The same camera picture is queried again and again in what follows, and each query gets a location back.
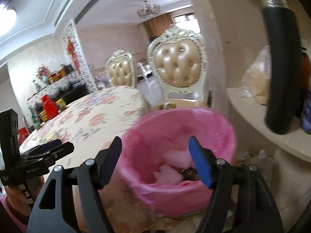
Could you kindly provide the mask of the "far beige tufted chair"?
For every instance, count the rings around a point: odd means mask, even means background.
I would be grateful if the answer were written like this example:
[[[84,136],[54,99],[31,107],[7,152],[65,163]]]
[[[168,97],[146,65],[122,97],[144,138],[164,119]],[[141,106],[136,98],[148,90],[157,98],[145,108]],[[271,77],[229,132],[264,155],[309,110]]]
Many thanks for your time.
[[[136,61],[132,54],[117,48],[113,55],[108,58],[105,65],[105,73],[109,85],[137,87]]]

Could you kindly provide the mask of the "floral tablecloth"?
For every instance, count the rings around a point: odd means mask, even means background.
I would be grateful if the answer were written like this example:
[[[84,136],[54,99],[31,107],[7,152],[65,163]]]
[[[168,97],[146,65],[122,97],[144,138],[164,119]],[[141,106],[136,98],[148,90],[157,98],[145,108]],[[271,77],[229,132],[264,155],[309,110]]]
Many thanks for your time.
[[[122,136],[149,108],[135,88],[100,90],[69,104],[65,111],[32,132],[19,149],[24,152],[56,135],[62,142],[74,145],[74,152],[58,163],[64,168],[79,166],[107,149],[114,137]],[[136,198],[117,171],[99,194],[115,232],[169,230],[178,224]]]

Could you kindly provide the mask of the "white tissue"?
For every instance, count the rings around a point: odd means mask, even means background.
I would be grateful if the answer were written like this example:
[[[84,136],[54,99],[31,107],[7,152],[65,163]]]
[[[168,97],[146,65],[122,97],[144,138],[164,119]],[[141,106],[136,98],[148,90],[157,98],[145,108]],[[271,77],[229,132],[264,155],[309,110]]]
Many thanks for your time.
[[[167,164],[160,166],[158,171],[153,172],[156,183],[177,185],[182,182],[183,176]]]

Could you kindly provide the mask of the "light upholstered sofa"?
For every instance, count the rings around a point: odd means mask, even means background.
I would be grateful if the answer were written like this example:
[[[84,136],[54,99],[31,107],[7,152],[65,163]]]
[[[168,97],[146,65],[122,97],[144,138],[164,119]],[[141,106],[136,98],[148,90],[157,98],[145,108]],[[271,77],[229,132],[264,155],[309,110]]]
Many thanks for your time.
[[[89,69],[98,90],[103,90],[107,88],[107,86],[109,85],[109,81],[106,77],[104,66],[95,67],[93,65],[89,65]]]

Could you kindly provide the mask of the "black thermos bottle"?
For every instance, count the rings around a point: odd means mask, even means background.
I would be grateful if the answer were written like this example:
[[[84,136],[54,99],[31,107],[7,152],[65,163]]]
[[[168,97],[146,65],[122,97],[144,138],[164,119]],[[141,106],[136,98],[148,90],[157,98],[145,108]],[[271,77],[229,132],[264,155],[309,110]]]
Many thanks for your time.
[[[299,92],[301,42],[295,13],[286,0],[261,0],[270,45],[272,73],[265,116],[274,133],[288,133]]]

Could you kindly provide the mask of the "near beige tufted chair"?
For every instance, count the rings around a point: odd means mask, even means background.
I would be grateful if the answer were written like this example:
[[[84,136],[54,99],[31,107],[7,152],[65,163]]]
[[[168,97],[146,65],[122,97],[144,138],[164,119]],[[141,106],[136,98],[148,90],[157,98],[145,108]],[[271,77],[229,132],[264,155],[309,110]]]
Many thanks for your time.
[[[149,44],[147,58],[162,96],[154,111],[208,107],[209,64],[201,34],[171,25]]]

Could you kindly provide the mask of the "red thermos jug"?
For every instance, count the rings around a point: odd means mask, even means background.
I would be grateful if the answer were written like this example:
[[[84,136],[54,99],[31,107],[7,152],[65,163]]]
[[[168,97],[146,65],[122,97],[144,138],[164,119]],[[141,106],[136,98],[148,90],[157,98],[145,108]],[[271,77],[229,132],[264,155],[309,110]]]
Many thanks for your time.
[[[43,109],[45,110],[48,119],[53,119],[58,115],[59,113],[58,107],[56,106],[54,101],[50,99],[49,95],[44,95],[42,97],[42,103]]]

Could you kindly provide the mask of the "yellow lid jar right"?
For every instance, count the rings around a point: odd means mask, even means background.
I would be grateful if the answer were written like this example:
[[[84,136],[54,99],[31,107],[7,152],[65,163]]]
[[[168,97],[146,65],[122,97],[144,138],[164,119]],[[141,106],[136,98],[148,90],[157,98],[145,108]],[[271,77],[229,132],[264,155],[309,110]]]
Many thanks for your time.
[[[64,101],[64,99],[60,98],[59,100],[57,100],[55,102],[56,106],[58,107],[59,111],[65,111],[66,110],[66,102]]]

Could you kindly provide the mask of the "crystal chandelier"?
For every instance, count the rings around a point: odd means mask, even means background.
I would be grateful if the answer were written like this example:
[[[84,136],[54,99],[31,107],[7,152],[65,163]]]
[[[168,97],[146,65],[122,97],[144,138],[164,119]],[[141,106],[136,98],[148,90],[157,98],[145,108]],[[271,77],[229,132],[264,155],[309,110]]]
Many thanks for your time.
[[[137,15],[141,19],[146,19],[149,17],[158,16],[161,13],[161,7],[158,4],[153,4],[152,6],[144,0],[144,6],[141,6],[139,9],[136,10]]]

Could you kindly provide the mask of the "pink lined trash bin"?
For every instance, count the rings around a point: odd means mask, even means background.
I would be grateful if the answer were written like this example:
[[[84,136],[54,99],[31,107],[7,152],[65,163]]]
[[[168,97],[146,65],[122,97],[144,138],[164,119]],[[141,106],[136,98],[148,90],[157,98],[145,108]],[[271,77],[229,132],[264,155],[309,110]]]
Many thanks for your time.
[[[122,135],[118,172],[147,206],[168,217],[206,207],[212,191],[201,180],[186,180],[180,170],[194,167],[191,136],[217,158],[231,163],[237,138],[233,125],[209,108],[175,108],[141,117]]]

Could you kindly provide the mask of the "pink flower vase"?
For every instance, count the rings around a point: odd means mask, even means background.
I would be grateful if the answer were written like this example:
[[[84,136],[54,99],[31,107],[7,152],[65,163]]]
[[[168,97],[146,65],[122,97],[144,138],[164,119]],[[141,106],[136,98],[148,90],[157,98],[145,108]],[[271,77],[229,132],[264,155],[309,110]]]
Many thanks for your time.
[[[44,66],[44,65],[41,65],[39,66],[39,68],[37,69],[37,72],[36,72],[36,77],[41,80],[45,85],[49,85],[49,77],[50,77],[50,70]]]

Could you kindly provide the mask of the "white lattice room divider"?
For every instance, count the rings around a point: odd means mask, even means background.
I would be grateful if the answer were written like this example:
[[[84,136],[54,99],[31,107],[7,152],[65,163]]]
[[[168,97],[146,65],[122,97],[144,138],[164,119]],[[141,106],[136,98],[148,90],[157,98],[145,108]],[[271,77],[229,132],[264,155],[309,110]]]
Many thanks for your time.
[[[71,57],[69,56],[67,52],[67,36],[70,36],[71,40],[74,43],[75,52],[79,60],[79,68],[80,68],[81,75],[78,74],[77,70],[74,67],[73,61],[71,60]],[[82,45],[79,40],[79,35],[76,29],[74,19],[70,19],[67,25],[65,26],[61,34],[61,41],[62,41],[62,46],[65,52],[65,55],[67,56],[69,63],[73,66],[73,69],[76,75],[78,75],[81,81],[85,83],[88,92],[94,93],[98,91],[98,88],[94,82],[93,76],[87,64],[87,61],[86,61],[86,58],[85,58],[85,55],[82,49]]]

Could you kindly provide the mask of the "red chinese knot ornament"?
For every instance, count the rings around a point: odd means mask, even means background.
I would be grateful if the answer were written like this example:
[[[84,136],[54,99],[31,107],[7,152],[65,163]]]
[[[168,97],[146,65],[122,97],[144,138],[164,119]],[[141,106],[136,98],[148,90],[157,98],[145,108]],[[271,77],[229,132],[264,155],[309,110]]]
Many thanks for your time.
[[[67,36],[67,52],[73,61],[74,67],[77,70],[78,74],[81,75],[80,68],[79,68],[79,60],[77,58],[74,43],[71,40],[70,36]]]

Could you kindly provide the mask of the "plastic bag of food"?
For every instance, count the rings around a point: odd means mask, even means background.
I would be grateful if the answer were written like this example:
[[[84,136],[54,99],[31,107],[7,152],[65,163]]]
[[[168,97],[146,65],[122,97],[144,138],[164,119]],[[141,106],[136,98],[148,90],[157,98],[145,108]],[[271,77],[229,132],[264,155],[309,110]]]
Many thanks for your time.
[[[252,98],[261,105],[268,105],[271,73],[270,46],[264,46],[242,77],[240,96]]]

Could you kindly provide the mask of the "black piano with lace cover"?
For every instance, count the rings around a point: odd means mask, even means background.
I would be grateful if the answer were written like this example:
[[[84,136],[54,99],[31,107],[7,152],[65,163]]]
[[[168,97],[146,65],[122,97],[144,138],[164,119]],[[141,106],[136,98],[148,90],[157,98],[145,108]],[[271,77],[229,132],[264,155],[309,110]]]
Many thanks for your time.
[[[82,81],[77,72],[72,72],[55,83],[46,86],[40,92],[35,93],[26,101],[26,106],[39,113],[43,110],[42,97],[44,95],[48,95],[54,102],[63,99],[68,105],[87,94],[89,94],[89,91],[85,82]]]

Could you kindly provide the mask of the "brown patterned curtains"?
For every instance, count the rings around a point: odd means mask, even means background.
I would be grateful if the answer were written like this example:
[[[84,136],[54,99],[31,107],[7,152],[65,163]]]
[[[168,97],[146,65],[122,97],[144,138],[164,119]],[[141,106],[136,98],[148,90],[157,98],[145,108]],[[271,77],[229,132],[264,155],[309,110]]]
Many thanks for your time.
[[[153,41],[173,25],[170,13],[162,14],[142,23],[149,41]]]

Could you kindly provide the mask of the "yellow lid jar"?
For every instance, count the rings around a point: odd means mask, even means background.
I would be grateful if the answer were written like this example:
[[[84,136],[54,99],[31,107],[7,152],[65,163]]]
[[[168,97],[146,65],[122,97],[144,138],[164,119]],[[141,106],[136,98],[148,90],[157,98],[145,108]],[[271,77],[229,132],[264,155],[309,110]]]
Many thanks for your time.
[[[40,117],[40,119],[41,119],[41,122],[46,122],[46,121],[49,120],[49,118],[48,118],[48,116],[47,116],[45,110],[43,110],[43,111],[41,111],[41,112],[39,113],[39,117]]]
[[[65,111],[66,110],[66,102],[64,101],[64,99],[60,98],[59,100],[57,100],[55,102],[56,106],[58,107],[59,111]]]

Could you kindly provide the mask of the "green floral bottle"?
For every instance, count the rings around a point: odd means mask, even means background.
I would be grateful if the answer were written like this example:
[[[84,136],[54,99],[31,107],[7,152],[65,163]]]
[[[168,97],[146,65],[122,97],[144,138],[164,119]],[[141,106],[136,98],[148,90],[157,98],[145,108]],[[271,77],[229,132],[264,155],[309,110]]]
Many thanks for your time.
[[[32,118],[32,122],[33,122],[33,127],[36,129],[36,130],[39,130],[41,128],[41,121],[40,121],[40,118],[38,116],[38,114],[36,113],[36,111],[34,111],[32,109],[32,107],[29,107],[29,110],[31,112],[31,118]]]

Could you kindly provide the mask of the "white foam block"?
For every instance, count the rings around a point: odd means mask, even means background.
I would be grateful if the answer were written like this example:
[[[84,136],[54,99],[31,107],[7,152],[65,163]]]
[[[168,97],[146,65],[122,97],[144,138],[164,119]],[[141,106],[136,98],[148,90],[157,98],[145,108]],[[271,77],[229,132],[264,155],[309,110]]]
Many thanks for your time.
[[[188,150],[170,150],[163,155],[163,162],[180,169],[188,169],[193,163]]]

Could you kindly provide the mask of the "yellow lid jar left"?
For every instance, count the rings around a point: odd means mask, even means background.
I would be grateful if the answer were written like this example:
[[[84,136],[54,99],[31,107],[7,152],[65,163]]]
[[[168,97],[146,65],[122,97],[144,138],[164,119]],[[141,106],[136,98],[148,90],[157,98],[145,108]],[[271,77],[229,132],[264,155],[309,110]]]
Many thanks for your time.
[[[43,110],[43,111],[41,111],[41,112],[39,113],[39,117],[40,117],[40,119],[41,119],[41,122],[46,122],[46,121],[49,120],[49,118],[48,118],[48,116],[47,116],[45,110]]]

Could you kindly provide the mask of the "beige tufted chair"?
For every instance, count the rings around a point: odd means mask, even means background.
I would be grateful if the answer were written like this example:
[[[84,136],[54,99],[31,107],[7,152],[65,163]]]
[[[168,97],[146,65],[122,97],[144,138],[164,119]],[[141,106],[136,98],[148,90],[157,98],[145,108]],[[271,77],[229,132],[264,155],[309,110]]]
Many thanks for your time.
[[[201,34],[171,25],[149,44],[147,58],[162,96],[154,111],[208,107],[209,64]]]
[[[132,54],[117,48],[113,55],[108,58],[105,65],[105,73],[109,85],[137,87],[136,61]]]

